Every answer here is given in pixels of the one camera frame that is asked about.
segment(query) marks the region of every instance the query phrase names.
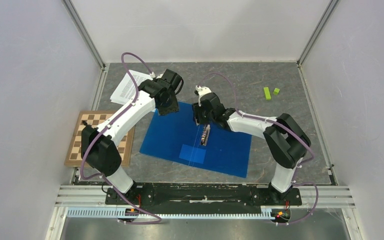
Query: blue plastic sheet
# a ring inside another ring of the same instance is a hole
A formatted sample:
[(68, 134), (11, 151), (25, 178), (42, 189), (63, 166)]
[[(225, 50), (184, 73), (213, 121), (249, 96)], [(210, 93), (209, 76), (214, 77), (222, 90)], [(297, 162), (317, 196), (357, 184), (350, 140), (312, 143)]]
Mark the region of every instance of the blue plastic sheet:
[(211, 124), (206, 146), (200, 145), (203, 125), (194, 122), (192, 105), (179, 102), (180, 111), (159, 116), (156, 111), (140, 152), (153, 157), (242, 178), (247, 177), (251, 135)]

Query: white wall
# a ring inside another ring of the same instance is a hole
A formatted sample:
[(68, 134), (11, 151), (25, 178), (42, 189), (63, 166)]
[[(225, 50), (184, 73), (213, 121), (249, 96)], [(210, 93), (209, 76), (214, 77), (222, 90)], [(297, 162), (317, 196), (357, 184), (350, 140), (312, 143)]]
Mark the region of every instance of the white wall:
[(0, 239), (45, 237), (99, 69), (59, 0), (0, 0)]
[(329, 0), (73, 0), (104, 61), (296, 61)]
[(384, 239), (384, 1), (340, 1), (303, 70), (365, 235)]

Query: wooden chessboard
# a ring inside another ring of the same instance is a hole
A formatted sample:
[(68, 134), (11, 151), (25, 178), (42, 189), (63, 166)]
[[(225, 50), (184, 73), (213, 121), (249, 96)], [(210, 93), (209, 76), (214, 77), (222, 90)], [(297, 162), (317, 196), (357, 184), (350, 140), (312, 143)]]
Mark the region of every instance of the wooden chessboard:
[[(82, 163), (82, 130), (85, 128), (85, 125), (82, 124), (82, 121), (86, 121), (87, 124), (91, 125), (94, 128), (98, 124), (103, 123), (106, 119), (110, 118), (114, 113), (115, 111), (80, 112), (80, 114), (78, 115), (77, 123), (74, 128), (70, 147), (68, 148), (67, 157), (64, 162), (65, 166), (80, 167), (80, 164)], [(121, 156), (121, 166), (123, 167), (129, 166), (134, 134), (135, 127), (132, 127), (118, 145), (118, 152)]]

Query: white enclosure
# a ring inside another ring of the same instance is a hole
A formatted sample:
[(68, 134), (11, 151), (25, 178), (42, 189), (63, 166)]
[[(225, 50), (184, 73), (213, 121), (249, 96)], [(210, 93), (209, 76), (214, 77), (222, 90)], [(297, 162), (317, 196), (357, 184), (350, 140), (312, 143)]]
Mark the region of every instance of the white enclosure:
[(99, 75), (60, 1), (0, 0), (0, 240), (44, 239)]
[(107, 63), (296, 61), (329, 0), (73, 0)]
[(295, 62), (312, 46), (299, 67), (334, 173), (366, 239), (384, 239), (384, 1), (338, 1), (318, 25), (337, 1), (72, 0), (80, 32), (63, 2), (0, 0), (0, 239), (45, 237), (75, 120), (100, 89), (91, 45), (105, 63)]
[(363, 232), (384, 239), (384, 1), (340, 1), (303, 72)]

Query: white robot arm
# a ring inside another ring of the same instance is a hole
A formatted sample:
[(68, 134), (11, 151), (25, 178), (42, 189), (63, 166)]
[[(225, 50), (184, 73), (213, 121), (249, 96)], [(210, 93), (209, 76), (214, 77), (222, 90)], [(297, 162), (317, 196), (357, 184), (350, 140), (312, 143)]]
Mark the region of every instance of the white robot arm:
[[(81, 132), (81, 156), (84, 157), (92, 140), (106, 128), (107, 130), (92, 146), (86, 157), (86, 162), (101, 172), (123, 194), (129, 191), (134, 185), (134, 181), (120, 166), (122, 160), (116, 146), (141, 118), (155, 108), (158, 109), (160, 115), (178, 112), (179, 104), (175, 90), (181, 82), (183, 85), (183, 79), (180, 75), (167, 69), (161, 76), (142, 82), (138, 87), (139, 95), (136, 101), (132, 103), (133, 98), (130, 99), (96, 128), (83, 122), (85, 128)], [(124, 114), (110, 124), (121, 112)]]
[(205, 86), (196, 86), (195, 93), (198, 95), (198, 103), (193, 104), (192, 108), (196, 124), (214, 123), (227, 131), (246, 133), (267, 141), (277, 163), (268, 186), (270, 197), (275, 202), (284, 199), (292, 189), (297, 164), (302, 161), (307, 150), (293, 136), (288, 134), (284, 137), (287, 132), (273, 122), (287, 127), (310, 146), (310, 139), (295, 120), (286, 113), (279, 117), (266, 117), (239, 113), (234, 108), (226, 109), (219, 97)]
[[(92, 128), (85, 123), (82, 131), (82, 157), (91, 141), (105, 127), (107, 130), (92, 147), (86, 162), (120, 190), (126, 194), (135, 185), (135, 182), (120, 166), (121, 158), (117, 147), (126, 133), (147, 113), (157, 108), (160, 115), (174, 113), (179, 110), (175, 90), (183, 79), (175, 72), (166, 70), (162, 77), (146, 80), (139, 86), (139, 95), (135, 103), (128, 102), (120, 108), (111, 118)], [(266, 139), (274, 160), (277, 162), (274, 177), (269, 185), (270, 197), (274, 201), (282, 200), (292, 189), (291, 181), (297, 164), (302, 160), (307, 150), (291, 136), (284, 137), (286, 132), (273, 123), (250, 119), (241, 116), (233, 108), (225, 108), (217, 95), (208, 87), (196, 87), (198, 102), (192, 105), (195, 122), (207, 125), (213, 123), (232, 132), (247, 133)], [(130, 108), (113, 124), (113, 118)], [(279, 117), (264, 117), (264, 119), (279, 122), (297, 134), (309, 146), (309, 138), (288, 114)]]

